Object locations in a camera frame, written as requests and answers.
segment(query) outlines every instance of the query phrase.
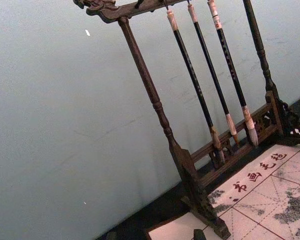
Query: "blue-gray wall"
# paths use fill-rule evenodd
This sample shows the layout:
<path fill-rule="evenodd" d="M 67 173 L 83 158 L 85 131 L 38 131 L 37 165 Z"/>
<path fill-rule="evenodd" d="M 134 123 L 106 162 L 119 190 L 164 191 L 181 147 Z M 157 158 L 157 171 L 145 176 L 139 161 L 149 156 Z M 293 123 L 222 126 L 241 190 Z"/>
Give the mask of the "blue-gray wall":
<path fill-rule="evenodd" d="M 243 116 L 208 6 L 193 4 L 238 122 Z M 293 7 L 290 0 L 252 4 L 272 78 L 291 104 L 300 98 L 300 0 Z M 252 112 L 265 102 L 265 81 L 243 3 L 217 5 Z M 187 4 L 172 9 L 223 132 Z M 197 150 L 210 134 L 166 10 L 133 17 L 130 25 L 177 141 Z M 0 240 L 92 240 L 179 180 L 119 26 L 86 15 L 71 0 L 1 0 Z"/>

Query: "calligraphy brush rack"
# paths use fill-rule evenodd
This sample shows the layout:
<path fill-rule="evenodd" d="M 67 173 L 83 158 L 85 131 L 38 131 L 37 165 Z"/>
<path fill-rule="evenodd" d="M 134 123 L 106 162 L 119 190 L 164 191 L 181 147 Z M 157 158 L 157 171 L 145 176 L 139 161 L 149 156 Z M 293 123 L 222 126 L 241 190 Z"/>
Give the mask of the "calligraphy brush rack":
<path fill-rule="evenodd" d="M 139 0 L 138 2 L 122 6 L 116 6 L 114 0 L 73 1 L 82 9 L 86 6 L 86 13 L 90 16 L 98 15 L 108 24 L 118 22 L 130 48 L 148 97 L 157 113 L 163 132 L 168 140 L 169 150 L 186 189 L 187 196 L 184 201 L 190 206 L 191 212 L 196 217 L 211 226 L 214 232 L 222 239 L 227 239 L 230 236 L 228 227 L 225 222 L 216 215 L 214 208 L 209 203 L 205 187 L 255 148 L 249 137 L 247 124 L 243 119 L 235 125 L 237 133 L 245 130 L 247 136 L 248 141 L 243 142 L 241 145 L 236 144 L 232 146 L 230 144 L 232 135 L 229 130 L 218 136 L 221 149 L 224 152 L 223 161 L 216 157 L 216 146 L 213 140 L 192 154 L 190 154 L 188 150 L 182 149 L 174 138 L 156 87 L 129 26 L 129 19 L 133 16 L 153 12 L 159 8 L 168 8 L 168 6 L 186 0 Z M 250 0 L 243 0 L 243 4 L 265 78 L 265 104 L 251 114 L 257 133 L 257 140 L 261 143 L 271 137 L 275 143 L 295 146 L 300 144 L 299 117 L 279 98 L 276 85 L 271 78 L 266 53 L 251 2 Z M 207 155 L 210 156 L 214 169 L 204 176 L 199 176 L 194 164 Z"/>

